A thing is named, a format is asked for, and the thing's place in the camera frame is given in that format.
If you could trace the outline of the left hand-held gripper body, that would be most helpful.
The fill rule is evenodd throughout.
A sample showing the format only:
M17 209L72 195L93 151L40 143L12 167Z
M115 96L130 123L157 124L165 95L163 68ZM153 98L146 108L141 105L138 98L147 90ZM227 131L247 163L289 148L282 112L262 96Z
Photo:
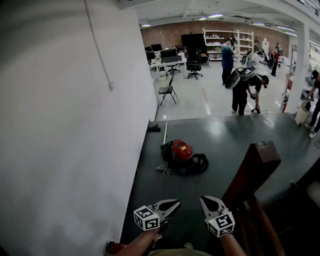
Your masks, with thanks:
M160 210L159 206L159 204L150 204L136 209L133 212L135 224L143 231L159 229L161 223L169 216L169 212L167 210Z

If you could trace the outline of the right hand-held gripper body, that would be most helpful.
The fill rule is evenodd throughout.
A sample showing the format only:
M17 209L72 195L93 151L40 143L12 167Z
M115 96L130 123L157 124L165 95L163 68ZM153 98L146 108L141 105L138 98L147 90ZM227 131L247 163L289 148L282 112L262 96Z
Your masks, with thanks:
M217 238L232 233L235 228L235 219L228 208L224 208L219 213L219 216L207 217L205 219L205 223L207 225L207 229Z

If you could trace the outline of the red vacuum cleaner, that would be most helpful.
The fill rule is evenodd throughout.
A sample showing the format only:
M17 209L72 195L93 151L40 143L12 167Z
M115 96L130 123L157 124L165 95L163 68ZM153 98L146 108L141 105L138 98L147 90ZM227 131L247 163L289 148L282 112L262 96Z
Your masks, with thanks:
M193 155L193 149L190 144L182 139L173 139L172 141L172 159L168 162L165 162L175 168L185 168L187 166Z

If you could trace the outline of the person's right forearm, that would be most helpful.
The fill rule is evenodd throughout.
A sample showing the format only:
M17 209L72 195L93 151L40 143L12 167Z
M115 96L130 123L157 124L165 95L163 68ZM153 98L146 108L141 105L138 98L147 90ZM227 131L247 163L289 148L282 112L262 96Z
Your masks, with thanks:
M220 237L225 256L247 256L232 233Z

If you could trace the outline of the person's left forearm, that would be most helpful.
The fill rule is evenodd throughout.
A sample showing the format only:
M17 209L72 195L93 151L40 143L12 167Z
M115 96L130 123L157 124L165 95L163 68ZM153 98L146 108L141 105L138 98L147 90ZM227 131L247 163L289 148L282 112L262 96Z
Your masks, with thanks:
M159 228L143 231L130 244L124 247L116 256L142 256L153 239L158 235Z

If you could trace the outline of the khaki shirt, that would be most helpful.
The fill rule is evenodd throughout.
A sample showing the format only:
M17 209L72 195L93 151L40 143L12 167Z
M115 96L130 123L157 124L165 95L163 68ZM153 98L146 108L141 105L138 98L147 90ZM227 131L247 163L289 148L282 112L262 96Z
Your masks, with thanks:
M203 251L190 249L190 248L176 248L176 249L153 250L147 256L212 256L212 255Z

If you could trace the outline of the red and black object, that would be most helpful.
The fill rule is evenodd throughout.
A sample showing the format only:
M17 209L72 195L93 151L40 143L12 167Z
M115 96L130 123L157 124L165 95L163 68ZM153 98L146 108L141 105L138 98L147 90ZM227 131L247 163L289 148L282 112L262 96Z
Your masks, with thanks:
M105 252L110 255L115 255L124 249L127 245L122 243L116 243L115 240L109 240L105 246Z

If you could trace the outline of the black folding chair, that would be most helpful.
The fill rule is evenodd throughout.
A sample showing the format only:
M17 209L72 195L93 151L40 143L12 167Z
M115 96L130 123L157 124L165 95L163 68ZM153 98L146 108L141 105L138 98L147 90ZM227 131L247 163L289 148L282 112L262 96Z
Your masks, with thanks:
M173 85L172 85L173 80L174 80L174 77L175 77L174 75L171 76L170 81L169 81L169 84L168 84L167 86L165 86L165 87L160 87L160 88L159 88L158 94L159 94L159 95L162 95L162 101L161 101L160 105L163 104L163 102L164 102L164 100L165 100L165 98L166 98L167 95L170 95L170 96L171 96L171 98L172 98L172 100L173 100L173 102L174 102L175 104L177 103L176 100L175 100L175 98L177 98L178 96L177 96L177 94L176 94L176 92L175 92L175 90L174 90L174 87L173 87Z

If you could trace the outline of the white trash bin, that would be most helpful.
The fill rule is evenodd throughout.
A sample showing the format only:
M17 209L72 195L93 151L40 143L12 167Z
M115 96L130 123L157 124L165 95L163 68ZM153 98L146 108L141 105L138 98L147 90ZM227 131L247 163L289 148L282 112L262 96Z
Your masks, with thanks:
M307 119L307 116L309 113L307 106L310 106L310 105L311 104L308 100L304 100L298 105L296 116L294 118L298 126L302 125Z

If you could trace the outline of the grey hard-shell backpack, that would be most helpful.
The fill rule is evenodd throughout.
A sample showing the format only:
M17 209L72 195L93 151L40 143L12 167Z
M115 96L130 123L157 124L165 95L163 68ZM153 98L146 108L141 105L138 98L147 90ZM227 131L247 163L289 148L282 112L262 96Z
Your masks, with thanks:
M239 82L248 81L251 77L256 74L255 67L239 67L232 71L230 76L227 78L224 86L226 89L233 89Z

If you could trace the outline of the black office chair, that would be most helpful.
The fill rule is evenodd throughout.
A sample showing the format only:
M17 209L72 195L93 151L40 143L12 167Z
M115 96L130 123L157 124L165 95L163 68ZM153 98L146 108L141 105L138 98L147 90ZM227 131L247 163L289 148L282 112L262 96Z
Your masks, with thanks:
M199 73L199 71L202 70L201 52L192 44L187 47L186 70L189 71L187 79L195 77L197 80L198 76L203 77L203 75Z

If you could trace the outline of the black desk monitor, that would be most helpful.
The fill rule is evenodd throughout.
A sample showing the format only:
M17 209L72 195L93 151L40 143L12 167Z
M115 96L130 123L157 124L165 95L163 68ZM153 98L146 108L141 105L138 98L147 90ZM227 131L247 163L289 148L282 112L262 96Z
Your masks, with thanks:
M163 58L171 58L177 56L177 51L175 48L162 50L160 52L161 59Z

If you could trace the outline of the white shelving unit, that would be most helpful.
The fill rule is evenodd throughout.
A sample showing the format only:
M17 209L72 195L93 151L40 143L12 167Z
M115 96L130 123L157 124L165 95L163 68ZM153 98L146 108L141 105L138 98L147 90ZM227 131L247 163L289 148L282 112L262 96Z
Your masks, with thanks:
M202 28L204 43L210 61L221 61L221 48L224 44L224 39L229 38L230 48L236 53L236 60L240 61L248 52L254 50L254 32L233 30L209 30Z

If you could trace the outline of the large black monitor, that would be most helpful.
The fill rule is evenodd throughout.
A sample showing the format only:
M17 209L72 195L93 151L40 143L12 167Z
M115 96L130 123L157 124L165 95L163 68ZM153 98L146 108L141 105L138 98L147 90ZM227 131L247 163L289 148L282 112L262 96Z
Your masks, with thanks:
M182 34L180 37L183 47L188 47L190 45L198 47L205 44L205 39L202 33Z

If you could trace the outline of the white wall conduit with box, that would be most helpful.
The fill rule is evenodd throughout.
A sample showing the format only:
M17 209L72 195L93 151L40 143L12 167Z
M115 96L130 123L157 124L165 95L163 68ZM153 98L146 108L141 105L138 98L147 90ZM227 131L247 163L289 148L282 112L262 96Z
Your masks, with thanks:
M87 16L87 19L88 19L91 35L92 35L92 38L93 38L93 41L94 41L94 45L95 45L95 48L96 48L96 51L97 51L97 54L98 54L98 57L99 57L99 60L100 60L104 75L105 75L105 78L107 80L107 86L109 88L109 91L112 92L114 90L114 82L109 77L109 74L108 74L108 71L106 69L106 65L105 65L103 56L102 56L100 48L99 48L99 44L98 44L98 41L97 41L97 38L96 38L96 35L95 35L95 29L94 29L92 18L91 18L91 13L90 13L90 10L89 10L88 0L83 0L83 3L84 3L85 12L86 12L86 16Z

